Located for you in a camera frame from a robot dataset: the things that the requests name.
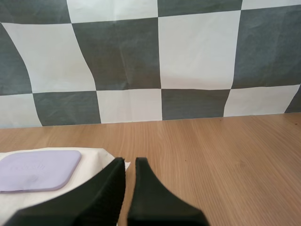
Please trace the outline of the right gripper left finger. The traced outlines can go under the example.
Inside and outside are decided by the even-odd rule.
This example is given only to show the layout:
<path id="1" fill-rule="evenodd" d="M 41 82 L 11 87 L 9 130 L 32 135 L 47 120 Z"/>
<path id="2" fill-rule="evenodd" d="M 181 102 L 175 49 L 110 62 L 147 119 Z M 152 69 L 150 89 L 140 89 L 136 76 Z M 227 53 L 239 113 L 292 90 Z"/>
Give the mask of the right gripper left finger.
<path id="1" fill-rule="evenodd" d="M 9 226 L 115 226 L 125 196 L 125 162 L 115 158 L 75 189 L 21 209 Z"/>

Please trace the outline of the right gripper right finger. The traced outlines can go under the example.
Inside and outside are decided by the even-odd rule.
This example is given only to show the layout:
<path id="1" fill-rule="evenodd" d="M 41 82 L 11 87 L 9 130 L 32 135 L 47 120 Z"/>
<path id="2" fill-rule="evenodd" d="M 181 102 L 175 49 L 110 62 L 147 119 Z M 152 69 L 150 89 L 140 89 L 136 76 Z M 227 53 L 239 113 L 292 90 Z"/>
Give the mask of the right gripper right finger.
<path id="1" fill-rule="evenodd" d="M 207 226 L 204 213 L 170 192 L 156 177 L 147 158 L 135 161 L 135 188 L 128 226 Z"/>

